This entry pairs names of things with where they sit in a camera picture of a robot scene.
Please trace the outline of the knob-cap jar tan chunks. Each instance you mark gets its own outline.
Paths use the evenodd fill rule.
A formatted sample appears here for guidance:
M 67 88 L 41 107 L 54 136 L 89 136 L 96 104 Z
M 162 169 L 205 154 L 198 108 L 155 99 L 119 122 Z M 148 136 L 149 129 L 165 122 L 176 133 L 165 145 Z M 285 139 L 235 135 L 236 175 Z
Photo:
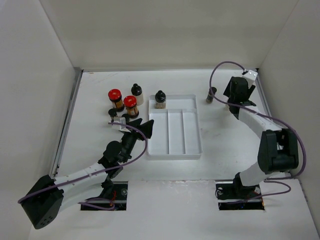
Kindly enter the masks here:
M 166 108 L 167 96 L 162 90 L 159 90 L 155 94 L 154 99 L 155 99 L 155 108 L 156 109 L 165 109 Z

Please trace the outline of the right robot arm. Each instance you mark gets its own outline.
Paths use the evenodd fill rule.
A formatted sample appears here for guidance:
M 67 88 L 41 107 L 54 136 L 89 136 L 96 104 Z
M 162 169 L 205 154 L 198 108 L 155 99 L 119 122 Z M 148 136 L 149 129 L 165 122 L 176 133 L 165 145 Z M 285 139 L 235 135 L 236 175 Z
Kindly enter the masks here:
M 232 183 L 216 184 L 219 200 L 260 197 L 259 184 L 275 173 L 296 169 L 299 165 L 298 138 L 258 115 L 250 101 L 254 78 L 233 76 L 224 90 L 229 111 L 246 124 L 260 139 L 257 162 L 235 175 Z M 195 95 L 170 95 L 164 107 L 162 91 L 150 95 L 148 116 L 154 120 L 153 135 L 147 153 L 153 160 L 197 160 L 202 155 L 200 127 Z

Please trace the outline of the clear-lid grinder white powder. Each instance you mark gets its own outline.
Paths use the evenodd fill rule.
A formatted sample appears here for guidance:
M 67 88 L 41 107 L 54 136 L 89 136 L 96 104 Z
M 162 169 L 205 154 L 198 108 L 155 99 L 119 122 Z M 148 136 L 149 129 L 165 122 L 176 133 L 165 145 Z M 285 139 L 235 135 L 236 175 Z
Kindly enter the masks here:
M 226 103 L 226 104 L 224 105 L 224 109 L 225 109 L 226 111 L 230 111 L 231 106 L 230 106 L 228 103 Z

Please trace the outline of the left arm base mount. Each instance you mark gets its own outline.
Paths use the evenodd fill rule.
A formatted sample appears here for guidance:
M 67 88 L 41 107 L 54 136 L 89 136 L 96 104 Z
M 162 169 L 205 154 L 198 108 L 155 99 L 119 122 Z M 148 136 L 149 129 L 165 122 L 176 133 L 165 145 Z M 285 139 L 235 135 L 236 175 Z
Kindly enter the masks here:
M 101 194 L 80 205 L 81 211 L 126 211 L 128 197 L 127 181 L 116 181 L 105 187 Z

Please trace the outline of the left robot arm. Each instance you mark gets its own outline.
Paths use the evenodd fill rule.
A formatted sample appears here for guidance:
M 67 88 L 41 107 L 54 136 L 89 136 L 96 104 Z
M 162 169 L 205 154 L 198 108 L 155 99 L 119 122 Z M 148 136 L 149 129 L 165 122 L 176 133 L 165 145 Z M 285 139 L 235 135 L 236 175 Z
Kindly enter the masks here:
M 154 121 L 142 122 L 138 118 L 121 123 L 115 120 L 110 125 L 117 126 L 123 136 L 120 141 L 109 142 L 96 163 L 65 176 L 44 175 L 18 200 L 36 230 L 46 227 L 60 212 L 76 204 L 101 211 L 115 209 L 113 199 L 107 200 L 106 207 L 98 201 L 105 201 L 112 195 L 112 180 L 125 166 L 137 161 L 132 158 L 132 151 L 137 141 L 146 143 L 152 137 Z

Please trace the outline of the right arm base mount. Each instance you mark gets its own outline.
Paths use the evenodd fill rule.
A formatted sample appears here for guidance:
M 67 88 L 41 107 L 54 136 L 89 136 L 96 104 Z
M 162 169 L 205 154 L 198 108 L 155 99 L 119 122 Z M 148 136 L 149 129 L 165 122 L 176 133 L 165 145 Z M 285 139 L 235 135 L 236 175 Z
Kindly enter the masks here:
M 239 191 L 231 181 L 218 181 L 215 186 L 215 196 L 220 211 L 265 210 L 259 184 Z

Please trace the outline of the small spice jar black cap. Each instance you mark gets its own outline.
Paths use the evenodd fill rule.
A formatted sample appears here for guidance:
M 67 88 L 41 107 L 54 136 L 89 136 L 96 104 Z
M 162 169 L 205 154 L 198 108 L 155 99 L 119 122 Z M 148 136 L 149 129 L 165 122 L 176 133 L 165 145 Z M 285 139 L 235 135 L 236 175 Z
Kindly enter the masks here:
M 216 92 L 217 92 L 217 89 L 214 86 L 209 88 L 208 95 L 206 97 L 206 102 L 208 104 L 211 104 L 213 102 Z

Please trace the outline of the white powder bottle black cap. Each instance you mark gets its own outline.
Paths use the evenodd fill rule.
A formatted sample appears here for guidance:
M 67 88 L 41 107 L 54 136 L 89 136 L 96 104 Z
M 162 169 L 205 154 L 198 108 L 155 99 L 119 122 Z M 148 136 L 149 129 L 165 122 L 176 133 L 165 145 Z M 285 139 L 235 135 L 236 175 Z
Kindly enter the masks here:
M 131 93 L 133 96 L 135 96 L 138 106 L 144 103 L 143 90 L 137 83 L 133 84 L 131 88 Z

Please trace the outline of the red lid sauce jar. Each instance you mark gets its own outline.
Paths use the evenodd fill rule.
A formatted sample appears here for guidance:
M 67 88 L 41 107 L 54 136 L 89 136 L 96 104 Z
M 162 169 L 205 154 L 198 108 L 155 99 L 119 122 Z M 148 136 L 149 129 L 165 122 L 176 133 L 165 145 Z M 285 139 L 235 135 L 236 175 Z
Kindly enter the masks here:
M 124 98 L 123 103 L 129 117 L 131 119 L 137 118 L 139 115 L 139 110 L 136 97 L 133 95 L 128 95 Z
M 122 100 L 122 93 L 119 89 L 111 89 L 108 92 L 108 98 L 112 102 L 112 107 L 117 111 L 121 112 L 124 110 L 125 106 Z

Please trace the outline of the small brown spice jar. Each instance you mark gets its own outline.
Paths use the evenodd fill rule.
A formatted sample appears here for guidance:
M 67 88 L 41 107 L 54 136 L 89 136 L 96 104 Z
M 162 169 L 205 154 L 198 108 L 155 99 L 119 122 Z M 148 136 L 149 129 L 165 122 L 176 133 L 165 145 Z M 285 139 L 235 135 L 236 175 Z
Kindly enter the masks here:
M 108 110 L 108 115 L 110 117 L 110 122 L 113 123 L 119 119 L 117 110 L 115 108 L 111 108 Z
M 125 123 L 126 123 L 126 124 L 130 122 L 130 119 L 131 119 L 131 118 L 130 118 L 130 115 L 129 115 L 129 114 L 124 113 L 121 117 L 122 117 L 122 118 L 125 118 Z

